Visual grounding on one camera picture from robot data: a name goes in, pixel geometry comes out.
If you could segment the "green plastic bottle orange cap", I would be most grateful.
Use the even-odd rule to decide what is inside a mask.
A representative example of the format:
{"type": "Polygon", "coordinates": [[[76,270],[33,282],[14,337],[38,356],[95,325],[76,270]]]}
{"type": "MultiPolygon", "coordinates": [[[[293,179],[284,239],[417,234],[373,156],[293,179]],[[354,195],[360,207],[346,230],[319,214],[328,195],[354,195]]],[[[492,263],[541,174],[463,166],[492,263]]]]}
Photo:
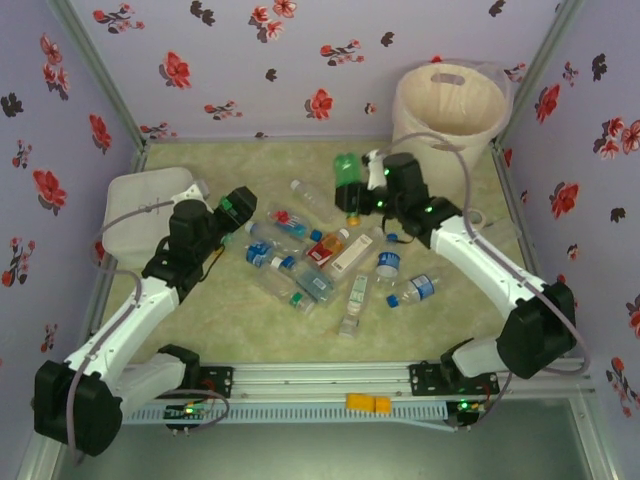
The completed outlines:
{"type": "Polygon", "coordinates": [[[346,215],[350,227],[361,224],[360,203],[366,184],[362,181],[361,161],[353,153],[339,154],[333,162],[335,175],[334,203],[346,215]]]}

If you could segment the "blue label bottle white cap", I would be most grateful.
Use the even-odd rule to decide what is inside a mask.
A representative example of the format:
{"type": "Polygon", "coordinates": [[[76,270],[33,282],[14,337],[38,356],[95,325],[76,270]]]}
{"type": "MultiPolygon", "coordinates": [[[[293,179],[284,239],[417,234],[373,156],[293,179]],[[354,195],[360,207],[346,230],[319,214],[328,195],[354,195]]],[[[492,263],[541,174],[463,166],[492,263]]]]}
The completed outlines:
{"type": "Polygon", "coordinates": [[[270,244],[262,241],[252,242],[246,249],[246,261],[257,267],[269,265],[279,252],[270,244]]]}

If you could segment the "white square lidded container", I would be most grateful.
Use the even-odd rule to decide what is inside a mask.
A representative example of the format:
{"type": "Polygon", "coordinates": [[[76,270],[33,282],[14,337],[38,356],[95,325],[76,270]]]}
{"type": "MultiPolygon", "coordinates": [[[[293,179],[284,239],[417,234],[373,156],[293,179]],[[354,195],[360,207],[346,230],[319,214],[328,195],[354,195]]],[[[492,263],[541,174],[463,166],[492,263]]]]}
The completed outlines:
{"type": "Polygon", "coordinates": [[[171,205],[164,203],[196,183],[183,167],[144,171],[115,178],[109,185],[104,222],[135,215],[102,234],[102,246],[121,266],[141,269],[169,234],[171,205]]]}

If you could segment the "clear crushed bottle white cap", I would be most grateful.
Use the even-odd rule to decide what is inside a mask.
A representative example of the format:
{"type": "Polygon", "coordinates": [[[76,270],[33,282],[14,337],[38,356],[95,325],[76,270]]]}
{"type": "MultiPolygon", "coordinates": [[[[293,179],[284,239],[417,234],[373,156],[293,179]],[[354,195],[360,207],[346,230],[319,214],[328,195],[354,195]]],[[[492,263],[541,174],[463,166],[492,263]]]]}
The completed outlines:
{"type": "Polygon", "coordinates": [[[269,244],[276,250],[293,253],[299,253],[302,250],[303,244],[298,239],[288,236],[275,225],[248,221],[244,229],[253,238],[269,244]]]}

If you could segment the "crushed blue label bottle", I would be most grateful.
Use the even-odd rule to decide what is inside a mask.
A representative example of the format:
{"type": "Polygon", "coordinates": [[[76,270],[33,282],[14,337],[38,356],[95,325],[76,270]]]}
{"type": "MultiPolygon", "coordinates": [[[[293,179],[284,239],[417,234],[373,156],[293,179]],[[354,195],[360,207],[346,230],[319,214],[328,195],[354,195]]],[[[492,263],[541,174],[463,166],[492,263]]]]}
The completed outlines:
{"type": "Polygon", "coordinates": [[[389,233],[386,235],[383,248],[377,257],[375,267],[376,282],[394,285],[398,279],[400,262],[398,236],[396,233],[389,233]]]}

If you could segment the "white label clear bottle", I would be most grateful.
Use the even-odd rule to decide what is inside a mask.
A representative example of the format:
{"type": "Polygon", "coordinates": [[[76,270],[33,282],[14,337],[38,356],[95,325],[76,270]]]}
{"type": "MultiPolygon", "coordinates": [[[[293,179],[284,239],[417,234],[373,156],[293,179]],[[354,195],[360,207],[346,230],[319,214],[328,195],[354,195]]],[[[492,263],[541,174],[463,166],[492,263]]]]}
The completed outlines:
{"type": "Polygon", "coordinates": [[[381,227],[374,226],[357,233],[355,239],[329,264],[328,275],[338,282],[356,267],[359,267],[379,247],[384,239],[381,227]]]}

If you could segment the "plain clear bottle white cap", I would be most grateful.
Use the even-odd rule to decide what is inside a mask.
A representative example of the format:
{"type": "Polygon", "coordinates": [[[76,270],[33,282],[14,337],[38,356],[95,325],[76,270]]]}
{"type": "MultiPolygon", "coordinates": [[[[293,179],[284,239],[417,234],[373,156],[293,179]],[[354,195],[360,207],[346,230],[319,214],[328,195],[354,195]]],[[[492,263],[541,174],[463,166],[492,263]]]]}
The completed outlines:
{"type": "Polygon", "coordinates": [[[337,220],[337,210],[329,198],[315,185],[294,179],[290,183],[294,196],[319,220],[331,223],[337,220]]]}

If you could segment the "clear bottle red flower label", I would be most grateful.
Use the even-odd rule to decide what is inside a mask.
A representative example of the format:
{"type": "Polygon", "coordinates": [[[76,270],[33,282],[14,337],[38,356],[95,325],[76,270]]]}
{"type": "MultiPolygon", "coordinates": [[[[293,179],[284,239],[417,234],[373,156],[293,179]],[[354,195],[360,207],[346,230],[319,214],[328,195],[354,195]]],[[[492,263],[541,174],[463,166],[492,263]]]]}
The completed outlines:
{"type": "Polygon", "coordinates": [[[323,238],[320,230],[312,222],[292,207],[277,202],[270,202],[266,209],[267,217],[287,235],[299,240],[318,242],[323,238]]]}

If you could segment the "red label bottle white cap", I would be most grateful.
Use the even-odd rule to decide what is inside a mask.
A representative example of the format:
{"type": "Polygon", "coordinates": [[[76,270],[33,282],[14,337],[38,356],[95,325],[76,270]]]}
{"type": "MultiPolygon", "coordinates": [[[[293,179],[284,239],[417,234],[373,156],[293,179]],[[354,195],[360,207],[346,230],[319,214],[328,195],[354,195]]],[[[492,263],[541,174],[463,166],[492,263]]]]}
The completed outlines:
{"type": "Polygon", "coordinates": [[[328,233],[307,252],[307,257],[322,268],[345,248],[349,237],[350,232],[346,228],[328,233]]]}

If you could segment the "green and white label bottle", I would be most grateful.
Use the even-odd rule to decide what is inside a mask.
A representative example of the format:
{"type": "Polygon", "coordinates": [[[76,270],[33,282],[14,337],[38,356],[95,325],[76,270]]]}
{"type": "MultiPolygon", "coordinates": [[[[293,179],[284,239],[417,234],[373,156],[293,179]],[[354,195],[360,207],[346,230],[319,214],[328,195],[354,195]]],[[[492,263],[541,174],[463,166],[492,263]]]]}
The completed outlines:
{"type": "Polygon", "coordinates": [[[354,338],[358,333],[361,317],[367,306],[368,294],[371,285],[371,274],[358,272],[348,291],[345,311],[339,325],[340,336],[354,338]]]}

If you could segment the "clear bottle green cap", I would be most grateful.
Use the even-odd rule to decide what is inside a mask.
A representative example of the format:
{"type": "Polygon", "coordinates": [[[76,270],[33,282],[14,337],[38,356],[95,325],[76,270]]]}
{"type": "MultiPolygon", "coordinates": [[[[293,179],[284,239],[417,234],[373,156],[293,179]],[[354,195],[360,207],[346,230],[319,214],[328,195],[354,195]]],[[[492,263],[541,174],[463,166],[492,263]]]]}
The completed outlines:
{"type": "Polygon", "coordinates": [[[303,315],[312,312],[316,302],[295,280],[283,273],[278,266],[271,266],[269,273],[271,279],[268,286],[277,299],[303,315]]]}

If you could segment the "teal label bottle blue cap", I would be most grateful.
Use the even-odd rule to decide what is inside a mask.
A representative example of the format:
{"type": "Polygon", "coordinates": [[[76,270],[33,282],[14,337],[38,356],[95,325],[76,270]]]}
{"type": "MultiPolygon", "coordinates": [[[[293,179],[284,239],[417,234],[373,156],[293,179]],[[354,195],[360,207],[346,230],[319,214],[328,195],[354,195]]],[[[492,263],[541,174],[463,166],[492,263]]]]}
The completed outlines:
{"type": "Polygon", "coordinates": [[[334,298],[333,281],[310,262],[287,256],[281,267],[317,303],[325,304],[334,298]]]}

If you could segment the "beige waste basket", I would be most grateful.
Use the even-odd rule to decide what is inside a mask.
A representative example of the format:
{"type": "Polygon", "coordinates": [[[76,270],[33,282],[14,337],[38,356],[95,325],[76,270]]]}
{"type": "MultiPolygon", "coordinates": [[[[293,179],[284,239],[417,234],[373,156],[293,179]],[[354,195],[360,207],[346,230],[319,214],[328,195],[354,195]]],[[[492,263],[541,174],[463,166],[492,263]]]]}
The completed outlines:
{"type": "Polygon", "coordinates": [[[403,75],[393,101],[395,140],[431,132],[447,140],[437,144],[463,150],[486,145],[509,122],[514,86],[495,63],[450,60],[426,63],[403,75]]]}

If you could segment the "aluminium frame post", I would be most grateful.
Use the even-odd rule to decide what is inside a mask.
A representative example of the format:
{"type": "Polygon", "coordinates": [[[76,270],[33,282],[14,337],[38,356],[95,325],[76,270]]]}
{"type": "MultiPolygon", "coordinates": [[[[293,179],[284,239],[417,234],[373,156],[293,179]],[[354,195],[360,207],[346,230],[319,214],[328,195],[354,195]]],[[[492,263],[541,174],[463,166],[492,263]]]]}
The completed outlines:
{"type": "Polygon", "coordinates": [[[514,131],[520,117],[525,113],[527,103],[532,98],[537,83],[544,77],[547,67],[563,38],[569,32],[575,18],[587,0],[563,0],[555,19],[528,67],[523,83],[519,87],[513,105],[513,112],[504,130],[494,138],[494,144],[502,144],[514,131]]]}
{"type": "Polygon", "coordinates": [[[99,54],[95,42],[91,39],[72,6],[71,0],[46,0],[46,3],[78,50],[85,66],[91,72],[102,93],[114,108],[120,123],[126,129],[138,150],[144,150],[147,141],[142,138],[142,134],[139,132],[123,96],[99,54]]]}

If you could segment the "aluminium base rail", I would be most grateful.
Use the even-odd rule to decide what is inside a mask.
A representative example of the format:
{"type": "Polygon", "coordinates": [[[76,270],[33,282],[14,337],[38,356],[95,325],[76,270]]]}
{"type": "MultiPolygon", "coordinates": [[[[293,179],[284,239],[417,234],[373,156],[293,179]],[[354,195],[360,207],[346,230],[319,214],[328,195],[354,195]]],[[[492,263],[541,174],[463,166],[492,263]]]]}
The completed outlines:
{"type": "MultiPolygon", "coordinates": [[[[349,393],[414,398],[418,375],[408,362],[234,364],[230,399],[239,402],[331,402],[349,393]]],[[[492,376],[505,400],[591,395],[588,374],[561,376],[543,371],[529,380],[499,372],[492,376]]]]}

